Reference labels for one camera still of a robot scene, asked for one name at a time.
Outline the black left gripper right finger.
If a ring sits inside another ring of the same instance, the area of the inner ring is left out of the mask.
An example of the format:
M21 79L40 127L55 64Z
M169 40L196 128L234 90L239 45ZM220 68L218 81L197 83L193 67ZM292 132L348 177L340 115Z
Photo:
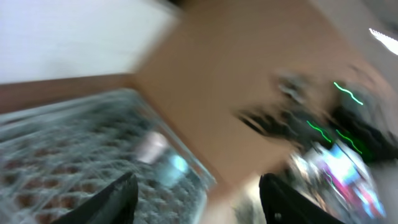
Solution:
M261 176L259 195L267 224L343 224L273 173Z

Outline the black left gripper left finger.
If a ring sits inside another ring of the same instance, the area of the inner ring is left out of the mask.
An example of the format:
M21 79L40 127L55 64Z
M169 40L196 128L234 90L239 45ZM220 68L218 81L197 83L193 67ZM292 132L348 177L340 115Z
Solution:
M132 224L138 195L137 177L127 172L52 224Z

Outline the light blue plastic cup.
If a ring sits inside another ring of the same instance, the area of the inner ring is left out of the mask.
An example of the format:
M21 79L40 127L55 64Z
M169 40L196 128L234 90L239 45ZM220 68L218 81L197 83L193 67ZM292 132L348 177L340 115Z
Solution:
M155 179L164 187L171 188L184 178L189 170L190 166L182 156L172 154L159 163L155 171Z

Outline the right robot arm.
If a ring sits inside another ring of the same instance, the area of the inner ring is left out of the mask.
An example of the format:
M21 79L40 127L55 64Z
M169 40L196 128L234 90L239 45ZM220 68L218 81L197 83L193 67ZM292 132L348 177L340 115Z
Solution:
M259 196L243 198L235 215L252 223L396 223L397 123L364 86L333 81L327 110L315 107L314 84L279 73L286 104L251 106L235 116L258 135L294 146L282 169L262 174Z

